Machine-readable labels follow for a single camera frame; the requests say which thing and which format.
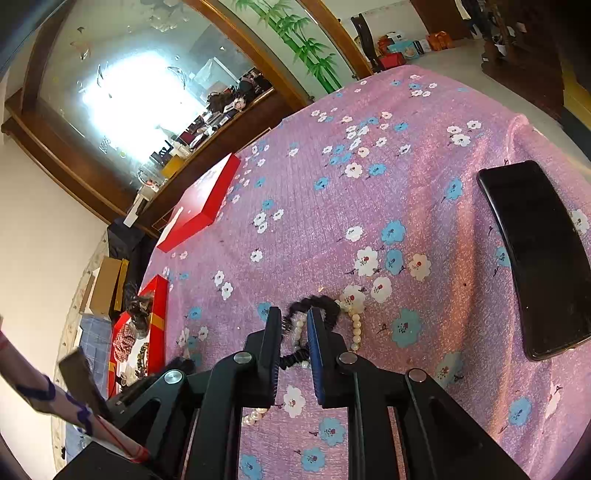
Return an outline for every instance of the bright light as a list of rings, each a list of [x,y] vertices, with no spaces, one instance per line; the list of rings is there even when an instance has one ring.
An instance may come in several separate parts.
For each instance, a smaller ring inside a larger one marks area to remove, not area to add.
[[[133,55],[103,71],[102,87],[91,80],[82,97],[100,134],[141,163],[165,146],[162,129],[179,134],[205,111],[168,65],[156,52]]]

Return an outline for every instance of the brown box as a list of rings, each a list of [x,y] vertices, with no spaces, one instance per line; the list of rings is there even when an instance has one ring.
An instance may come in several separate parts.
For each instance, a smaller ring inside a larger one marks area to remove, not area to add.
[[[105,257],[90,298],[90,311],[97,317],[109,318],[113,297],[121,269],[121,260]]]

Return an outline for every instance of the tiled floor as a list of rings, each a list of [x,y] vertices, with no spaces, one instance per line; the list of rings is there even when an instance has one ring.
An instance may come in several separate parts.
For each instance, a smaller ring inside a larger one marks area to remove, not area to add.
[[[579,147],[564,133],[562,127],[542,110],[485,75],[480,69],[482,41],[467,40],[461,46],[428,53],[413,64],[446,75],[494,98],[510,110],[523,113],[532,125],[558,146],[570,162],[591,183],[591,162]]]

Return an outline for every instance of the gift box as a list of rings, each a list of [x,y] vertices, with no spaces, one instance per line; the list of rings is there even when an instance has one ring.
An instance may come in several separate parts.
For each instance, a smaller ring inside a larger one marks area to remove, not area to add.
[[[148,344],[147,360],[145,362],[147,375],[155,374],[165,366],[164,326],[166,319],[166,301],[168,298],[168,280],[160,275],[156,275],[139,293],[139,296],[146,296],[150,293],[154,294],[154,301],[152,303],[152,312],[150,313],[150,328],[148,330],[148,336],[134,342],[127,361],[119,362],[115,358],[116,352],[114,341],[117,338],[118,333],[131,322],[129,313],[123,312],[113,327],[111,355],[109,357],[109,398],[120,392],[119,385],[115,383],[115,377],[121,376],[121,374],[125,372],[128,364],[135,365],[137,352],[140,351],[146,343]]]
[[[240,159],[229,154],[191,185],[174,207],[168,224],[156,244],[163,252],[169,252],[211,225],[226,196]]]

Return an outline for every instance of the black smartphone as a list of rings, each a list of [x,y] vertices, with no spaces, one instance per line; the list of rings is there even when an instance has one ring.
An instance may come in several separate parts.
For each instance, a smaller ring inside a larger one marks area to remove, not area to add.
[[[588,340],[589,260],[544,171],[533,160],[486,168],[478,184],[509,254],[527,358],[544,360]]]

